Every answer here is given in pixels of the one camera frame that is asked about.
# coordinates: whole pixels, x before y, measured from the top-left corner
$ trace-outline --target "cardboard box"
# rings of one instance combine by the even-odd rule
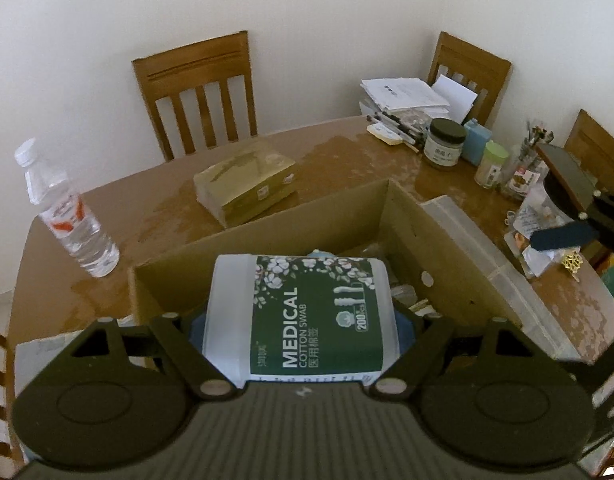
[[[223,227],[244,224],[296,190],[293,165],[258,140],[194,176],[198,202]]]
[[[219,254],[334,254],[381,244],[401,283],[465,325],[491,317],[519,318],[487,277],[415,199],[392,180],[379,180],[202,238],[130,270],[132,313],[144,324],[164,312],[203,304]],[[434,279],[423,285],[426,270]]]

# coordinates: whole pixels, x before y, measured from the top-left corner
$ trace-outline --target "bottle cap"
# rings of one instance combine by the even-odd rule
[[[22,145],[14,153],[16,162],[23,168],[29,166],[36,158],[38,158],[38,151],[36,150],[36,139],[29,139],[22,143]]]
[[[504,164],[509,157],[509,152],[497,142],[490,140],[485,144],[485,156],[494,164]]]

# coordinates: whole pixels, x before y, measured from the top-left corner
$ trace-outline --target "black jar lid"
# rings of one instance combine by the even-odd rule
[[[429,130],[435,137],[449,144],[462,144],[467,137],[467,131],[462,125],[451,119],[434,119],[431,121]]]

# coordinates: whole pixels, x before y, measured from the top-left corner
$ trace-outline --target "green lid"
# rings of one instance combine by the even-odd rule
[[[504,149],[500,144],[490,140],[485,144],[485,152],[483,156],[486,156],[494,164],[504,164],[509,157],[509,152]]]

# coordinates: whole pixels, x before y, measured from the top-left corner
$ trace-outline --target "white label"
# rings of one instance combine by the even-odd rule
[[[502,166],[491,166],[489,168],[489,172],[487,173],[487,176],[485,177],[485,186],[491,187],[496,183],[501,169],[502,169]]]
[[[529,193],[529,188],[538,182],[539,178],[539,173],[527,171],[525,168],[519,168],[507,183],[507,187],[514,190],[516,193],[527,195],[527,193]]]
[[[258,200],[264,200],[269,196],[269,186],[261,187],[256,193],[258,194]]]
[[[56,238],[68,236],[90,214],[79,193],[63,196],[52,207],[40,213]]]
[[[427,135],[427,140],[424,143],[424,154],[426,157],[440,166],[455,166],[462,152],[460,148],[447,148],[439,144]]]

